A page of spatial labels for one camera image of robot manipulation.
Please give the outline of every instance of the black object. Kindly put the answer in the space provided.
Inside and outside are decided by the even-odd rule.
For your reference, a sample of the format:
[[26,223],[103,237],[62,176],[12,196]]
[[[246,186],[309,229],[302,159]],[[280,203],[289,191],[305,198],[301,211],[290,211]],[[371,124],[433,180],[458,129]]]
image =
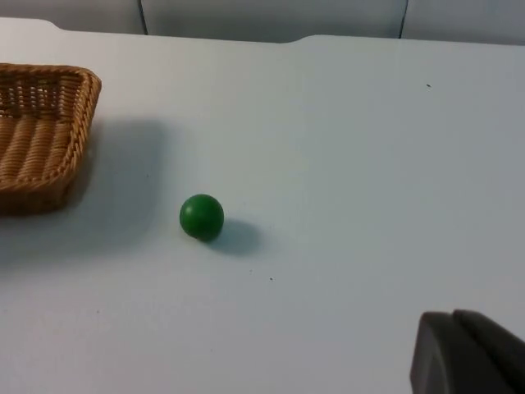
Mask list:
[[426,312],[410,381],[413,394],[525,394],[525,342],[478,312]]

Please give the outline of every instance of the basket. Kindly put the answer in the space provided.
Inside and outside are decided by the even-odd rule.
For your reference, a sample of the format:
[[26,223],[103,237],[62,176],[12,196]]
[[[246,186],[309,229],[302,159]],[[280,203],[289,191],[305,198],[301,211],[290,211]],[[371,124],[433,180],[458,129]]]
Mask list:
[[0,214],[66,205],[102,87],[73,66],[0,64]]

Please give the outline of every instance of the white wall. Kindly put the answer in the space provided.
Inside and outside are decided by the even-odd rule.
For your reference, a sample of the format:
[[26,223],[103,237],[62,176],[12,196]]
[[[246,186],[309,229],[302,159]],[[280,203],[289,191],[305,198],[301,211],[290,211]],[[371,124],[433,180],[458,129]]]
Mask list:
[[142,34],[137,0],[0,0],[0,16],[45,19],[67,30]]
[[143,0],[150,34],[285,42],[398,37],[405,0]]
[[525,44],[525,1],[409,0],[403,38]]

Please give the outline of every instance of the white table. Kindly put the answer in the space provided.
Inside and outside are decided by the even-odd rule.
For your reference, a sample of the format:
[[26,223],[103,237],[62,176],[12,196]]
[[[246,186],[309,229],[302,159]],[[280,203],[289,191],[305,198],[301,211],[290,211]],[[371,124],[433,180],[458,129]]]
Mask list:
[[103,80],[84,198],[0,220],[2,393],[401,394],[425,310],[525,337],[525,48],[0,37]]

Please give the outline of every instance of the green ball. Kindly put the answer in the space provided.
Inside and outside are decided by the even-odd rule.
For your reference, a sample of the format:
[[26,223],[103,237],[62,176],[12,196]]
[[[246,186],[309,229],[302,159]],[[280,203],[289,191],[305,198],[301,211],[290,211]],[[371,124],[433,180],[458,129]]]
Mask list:
[[179,221],[186,234],[208,242],[221,233],[224,211],[211,195],[194,195],[180,207]]

